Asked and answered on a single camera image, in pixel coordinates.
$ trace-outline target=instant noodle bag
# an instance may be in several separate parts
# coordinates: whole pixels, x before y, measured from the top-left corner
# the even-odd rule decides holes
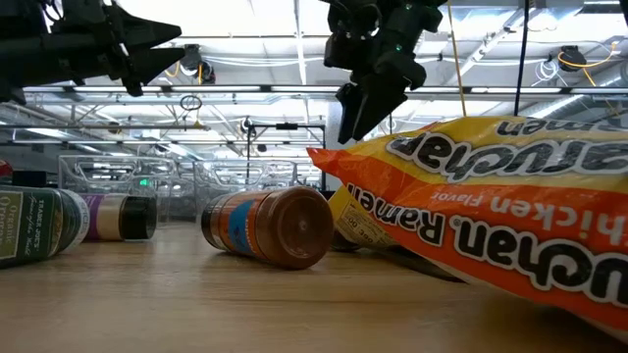
[[[462,118],[308,150],[401,245],[628,342],[628,127]]]

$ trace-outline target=table surface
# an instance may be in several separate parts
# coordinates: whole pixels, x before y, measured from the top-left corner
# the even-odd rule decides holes
[[[563,311],[375,254],[286,272],[196,227],[0,271],[1,352],[626,352]]]

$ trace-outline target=blue label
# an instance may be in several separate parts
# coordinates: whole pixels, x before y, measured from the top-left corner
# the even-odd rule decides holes
[[[236,251],[251,256],[254,256],[255,253],[253,253],[253,250],[248,244],[248,238],[246,236],[246,218],[254,202],[253,200],[244,202],[235,207],[229,215],[229,239],[232,241]]]

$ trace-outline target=brown spice jar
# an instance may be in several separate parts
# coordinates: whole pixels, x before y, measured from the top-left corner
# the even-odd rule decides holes
[[[293,270],[316,264],[334,236],[327,201],[301,186],[216,198],[205,208],[201,227],[218,249]]]

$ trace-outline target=robotic arm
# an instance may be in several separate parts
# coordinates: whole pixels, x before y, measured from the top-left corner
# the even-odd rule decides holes
[[[59,19],[46,10],[52,8]],[[45,16],[54,24],[48,28]],[[182,34],[166,25],[129,15],[115,2],[3,0],[0,6],[0,102],[25,104],[22,87],[109,76],[121,79],[132,96],[141,84],[184,56],[182,48],[151,49]]]
[[[325,66],[351,70],[342,104],[339,142],[359,140],[407,100],[405,89],[425,83],[414,59],[423,30],[436,32],[446,0],[321,0],[329,3],[332,36]]]

